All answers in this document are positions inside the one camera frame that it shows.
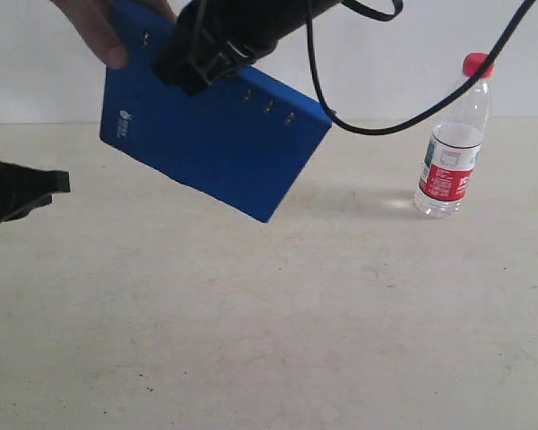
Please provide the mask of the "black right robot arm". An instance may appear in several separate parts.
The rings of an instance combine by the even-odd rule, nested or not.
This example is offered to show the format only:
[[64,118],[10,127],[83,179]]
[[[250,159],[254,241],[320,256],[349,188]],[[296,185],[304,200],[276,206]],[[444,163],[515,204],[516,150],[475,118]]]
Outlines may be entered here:
[[167,86],[194,96],[268,56],[278,42],[335,1],[194,0],[178,15],[153,71]]

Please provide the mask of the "person's bare hand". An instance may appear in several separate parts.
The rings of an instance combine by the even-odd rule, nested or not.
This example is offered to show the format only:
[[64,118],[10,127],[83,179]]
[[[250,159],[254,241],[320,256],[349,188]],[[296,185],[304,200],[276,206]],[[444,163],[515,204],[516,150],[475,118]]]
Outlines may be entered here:
[[52,4],[73,25],[87,48],[108,68],[127,65],[128,54],[110,22],[116,1],[54,0]]

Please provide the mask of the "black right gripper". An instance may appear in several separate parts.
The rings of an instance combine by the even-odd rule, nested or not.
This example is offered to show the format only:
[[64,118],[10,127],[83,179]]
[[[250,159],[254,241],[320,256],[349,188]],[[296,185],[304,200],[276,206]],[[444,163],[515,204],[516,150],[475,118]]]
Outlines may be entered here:
[[152,69],[165,85],[194,96],[273,53],[278,40],[231,4],[187,4]]

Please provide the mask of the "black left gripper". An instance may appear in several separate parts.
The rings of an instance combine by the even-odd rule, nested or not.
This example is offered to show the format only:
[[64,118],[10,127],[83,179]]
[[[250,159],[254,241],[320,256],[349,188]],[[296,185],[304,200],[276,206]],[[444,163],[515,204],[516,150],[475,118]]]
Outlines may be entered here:
[[13,164],[0,160],[0,223],[23,219],[49,206],[53,202],[51,194],[69,192],[70,176],[66,171],[25,168],[13,172]]

